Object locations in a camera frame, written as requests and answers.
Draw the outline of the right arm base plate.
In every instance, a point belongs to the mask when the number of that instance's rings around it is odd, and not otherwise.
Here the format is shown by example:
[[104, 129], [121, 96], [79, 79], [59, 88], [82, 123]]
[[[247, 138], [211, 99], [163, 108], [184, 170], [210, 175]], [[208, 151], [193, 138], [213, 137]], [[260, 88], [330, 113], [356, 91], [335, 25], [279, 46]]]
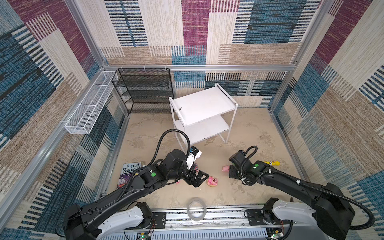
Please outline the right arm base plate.
[[244, 217], [250, 226], [289, 225], [290, 220], [280, 220], [274, 214], [264, 213], [262, 209], [247, 209]]

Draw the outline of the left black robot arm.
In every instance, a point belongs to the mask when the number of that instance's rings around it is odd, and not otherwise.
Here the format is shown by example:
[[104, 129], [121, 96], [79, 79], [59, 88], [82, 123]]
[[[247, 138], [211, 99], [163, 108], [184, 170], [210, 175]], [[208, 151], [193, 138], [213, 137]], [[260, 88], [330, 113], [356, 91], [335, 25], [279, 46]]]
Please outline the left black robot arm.
[[64, 232], [62, 237], [67, 240], [95, 240], [102, 234], [102, 223], [124, 206], [179, 180], [195, 188], [204, 183], [209, 175], [187, 164], [191, 150], [189, 137], [183, 131], [174, 129], [165, 131], [161, 138], [171, 132], [184, 136], [187, 141], [186, 152], [173, 150], [163, 160], [152, 159], [148, 165], [136, 169], [128, 183], [111, 194], [82, 207], [77, 204], [70, 206], [64, 221], [58, 224]]

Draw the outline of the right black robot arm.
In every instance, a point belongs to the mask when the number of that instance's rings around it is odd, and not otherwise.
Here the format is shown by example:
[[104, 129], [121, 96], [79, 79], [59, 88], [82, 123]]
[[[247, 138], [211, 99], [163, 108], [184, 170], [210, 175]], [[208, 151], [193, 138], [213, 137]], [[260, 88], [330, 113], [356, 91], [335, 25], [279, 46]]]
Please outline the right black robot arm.
[[250, 159], [257, 151], [257, 146], [251, 146], [246, 151], [239, 150], [233, 154], [229, 158], [229, 177], [241, 180], [245, 186], [269, 186], [299, 200], [298, 203], [288, 203], [270, 198], [263, 210], [268, 216], [312, 224], [335, 240], [346, 239], [350, 230], [365, 230], [374, 225], [376, 219], [372, 211], [346, 197], [336, 185], [314, 184], [279, 171], [265, 162], [252, 163]]

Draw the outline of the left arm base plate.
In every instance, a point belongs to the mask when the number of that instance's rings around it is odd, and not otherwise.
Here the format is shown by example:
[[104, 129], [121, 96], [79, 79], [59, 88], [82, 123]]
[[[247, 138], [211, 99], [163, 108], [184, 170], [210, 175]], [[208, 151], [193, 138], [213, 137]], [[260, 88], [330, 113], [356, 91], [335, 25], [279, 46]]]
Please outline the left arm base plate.
[[142, 229], [165, 229], [167, 220], [166, 212], [153, 212], [151, 216], [144, 217], [140, 227]]

